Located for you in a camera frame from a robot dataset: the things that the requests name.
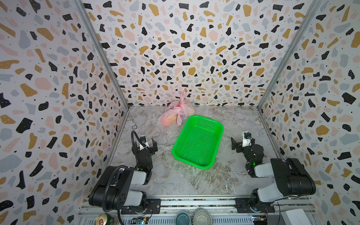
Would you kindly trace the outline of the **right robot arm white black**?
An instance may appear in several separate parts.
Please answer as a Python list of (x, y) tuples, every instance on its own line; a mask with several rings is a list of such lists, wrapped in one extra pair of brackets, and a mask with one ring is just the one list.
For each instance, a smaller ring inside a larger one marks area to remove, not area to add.
[(274, 212), (272, 204), (278, 200), (315, 194), (316, 184), (297, 158), (271, 158), (264, 163), (264, 149), (249, 132), (243, 133), (241, 142), (231, 138), (231, 148), (243, 154), (250, 177), (275, 179), (266, 187), (254, 189), (247, 202), (241, 202), (243, 208), (255, 213)]

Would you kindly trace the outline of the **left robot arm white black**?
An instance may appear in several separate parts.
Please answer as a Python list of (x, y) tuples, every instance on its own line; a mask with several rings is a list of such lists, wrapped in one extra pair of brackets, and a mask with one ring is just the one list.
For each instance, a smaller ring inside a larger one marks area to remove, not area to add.
[(108, 166), (89, 195), (89, 204), (102, 208), (104, 212), (128, 210), (144, 213), (148, 210), (147, 194), (132, 190), (134, 185), (146, 185), (152, 176), (152, 156), (158, 147), (154, 139), (140, 137), (140, 144), (132, 146), (136, 166)]

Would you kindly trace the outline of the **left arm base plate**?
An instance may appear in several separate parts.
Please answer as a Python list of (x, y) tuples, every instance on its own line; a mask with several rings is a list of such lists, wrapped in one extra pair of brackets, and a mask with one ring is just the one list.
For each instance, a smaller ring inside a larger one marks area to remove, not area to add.
[(161, 209), (160, 198), (150, 198), (146, 202), (141, 202), (139, 206), (127, 206), (121, 210), (122, 215), (143, 215), (159, 214)]

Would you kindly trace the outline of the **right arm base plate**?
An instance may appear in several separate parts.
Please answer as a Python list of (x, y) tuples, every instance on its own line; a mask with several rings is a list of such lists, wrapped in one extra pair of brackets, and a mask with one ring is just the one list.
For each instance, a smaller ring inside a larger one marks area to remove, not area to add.
[(271, 203), (260, 202), (254, 198), (235, 198), (235, 206), (238, 213), (274, 213)]

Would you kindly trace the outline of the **pink plastic bag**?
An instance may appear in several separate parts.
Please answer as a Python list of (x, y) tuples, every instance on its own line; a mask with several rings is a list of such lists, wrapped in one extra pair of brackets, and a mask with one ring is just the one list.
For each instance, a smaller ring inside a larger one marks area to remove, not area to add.
[(164, 113), (159, 117), (158, 122), (160, 125), (162, 125), (161, 123), (162, 118), (167, 117), (171, 119), (171, 125), (169, 127), (178, 126), (176, 119), (177, 119), (177, 115), (181, 114), (183, 119), (181, 125), (184, 125), (187, 119), (192, 115), (194, 115), (194, 113), (195, 113), (194, 107), (190, 102), (186, 100), (186, 91), (183, 91), (181, 93), (181, 97), (179, 100), (173, 101), (166, 107)]

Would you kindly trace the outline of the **green plastic basket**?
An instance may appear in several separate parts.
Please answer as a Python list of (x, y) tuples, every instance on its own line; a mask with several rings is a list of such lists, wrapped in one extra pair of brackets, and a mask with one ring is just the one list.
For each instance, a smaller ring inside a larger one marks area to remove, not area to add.
[(173, 148), (175, 159), (196, 168), (210, 169), (217, 156), (224, 126), (200, 115), (190, 116)]

